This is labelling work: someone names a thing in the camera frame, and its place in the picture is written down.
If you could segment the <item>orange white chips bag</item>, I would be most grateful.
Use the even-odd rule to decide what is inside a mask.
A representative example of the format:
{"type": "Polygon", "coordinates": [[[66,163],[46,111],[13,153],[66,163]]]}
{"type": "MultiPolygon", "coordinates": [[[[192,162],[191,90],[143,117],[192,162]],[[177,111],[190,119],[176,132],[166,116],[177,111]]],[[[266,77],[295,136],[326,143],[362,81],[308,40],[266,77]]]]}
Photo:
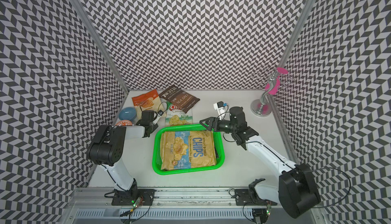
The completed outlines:
{"type": "Polygon", "coordinates": [[[162,111],[162,117],[166,117],[165,103],[162,103],[156,89],[132,98],[133,106],[136,110],[137,120],[141,119],[142,111],[152,110],[155,112],[162,111]]]}

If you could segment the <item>brown kettle chips bag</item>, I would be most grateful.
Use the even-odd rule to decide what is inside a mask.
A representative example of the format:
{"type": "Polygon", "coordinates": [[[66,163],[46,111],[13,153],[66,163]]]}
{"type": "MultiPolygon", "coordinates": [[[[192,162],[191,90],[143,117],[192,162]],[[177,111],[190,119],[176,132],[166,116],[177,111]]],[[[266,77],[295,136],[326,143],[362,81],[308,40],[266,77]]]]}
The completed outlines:
{"type": "Polygon", "coordinates": [[[199,98],[172,85],[159,94],[160,98],[172,103],[184,113],[187,113],[194,105],[200,101],[199,98]]]}

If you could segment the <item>yellow blue chips bag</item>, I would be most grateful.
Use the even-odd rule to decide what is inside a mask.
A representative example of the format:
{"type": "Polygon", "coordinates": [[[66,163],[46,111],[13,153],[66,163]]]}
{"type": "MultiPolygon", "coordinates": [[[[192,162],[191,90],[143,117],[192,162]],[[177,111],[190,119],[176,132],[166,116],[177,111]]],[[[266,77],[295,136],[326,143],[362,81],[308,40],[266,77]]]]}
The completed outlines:
{"type": "Polygon", "coordinates": [[[217,164],[213,133],[166,131],[160,140],[161,170],[189,170],[217,164]]]}

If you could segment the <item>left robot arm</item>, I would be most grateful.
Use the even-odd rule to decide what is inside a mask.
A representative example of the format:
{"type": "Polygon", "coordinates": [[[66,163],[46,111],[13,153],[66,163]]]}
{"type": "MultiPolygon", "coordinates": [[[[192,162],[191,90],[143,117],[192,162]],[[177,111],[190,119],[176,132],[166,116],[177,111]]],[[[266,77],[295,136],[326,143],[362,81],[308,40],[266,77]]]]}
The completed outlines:
{"type": "Polygon", "coordinates": [[[149,137],[157,128],[163,112],[145,110],[135,125],[101,125],[88,147],[87,158],[101,166],[113,180],[115,193],[126,197],[138,196],[136,180],[130,175],[122,161],[126,140],[149,137]]]}

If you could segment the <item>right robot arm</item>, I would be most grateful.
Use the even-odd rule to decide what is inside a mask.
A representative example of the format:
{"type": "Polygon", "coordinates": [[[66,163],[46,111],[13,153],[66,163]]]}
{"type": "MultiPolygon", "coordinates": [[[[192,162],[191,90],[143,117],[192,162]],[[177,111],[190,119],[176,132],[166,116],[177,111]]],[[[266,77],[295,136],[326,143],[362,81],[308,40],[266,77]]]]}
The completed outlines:
{"type": "Polygon", "coordinates": [[[208,131],[229,133],[238,146],[260,159],[278,179],[277,187],[267,185],[264,178],[249,184],[251,202],[280,204],[294,219],[321,202],[314,175],[307,165],[287,159],[268,145],[257,131],[247,125],[242,107],[231,108],[229,115],[229,120],[209,117],[201,120],[200,125],[208,131]]]}

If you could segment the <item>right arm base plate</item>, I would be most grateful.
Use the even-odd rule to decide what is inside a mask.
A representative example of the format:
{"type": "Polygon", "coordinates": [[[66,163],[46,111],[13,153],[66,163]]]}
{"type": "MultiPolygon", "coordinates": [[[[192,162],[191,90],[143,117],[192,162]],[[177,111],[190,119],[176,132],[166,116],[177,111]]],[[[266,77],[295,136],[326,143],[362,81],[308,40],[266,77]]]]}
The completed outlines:
{"type": "Polygon", "coordinates": [[[237,206],[244,206],[245,204],[255,206],[267,206],[268,204],[271,206],[278,205],[276,202],[261,199],[254,190],[250,190],[249,188],[235,188],[233,197],[237,206]]]}

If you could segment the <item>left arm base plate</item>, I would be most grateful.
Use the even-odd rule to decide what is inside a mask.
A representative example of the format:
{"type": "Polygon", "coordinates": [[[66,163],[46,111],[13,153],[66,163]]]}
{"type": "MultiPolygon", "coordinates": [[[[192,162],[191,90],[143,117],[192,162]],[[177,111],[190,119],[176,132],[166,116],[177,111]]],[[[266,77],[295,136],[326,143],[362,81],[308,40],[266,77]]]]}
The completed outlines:
{"type": "Polygon", "coordinates": [[[155,195],[155,189],[141,189],[135,193],[129,191],[114,190],[114,196],[112,199],[112,206],[135,206],[138,198],[141,199],[139,205],[151,206],[155,195]]]}

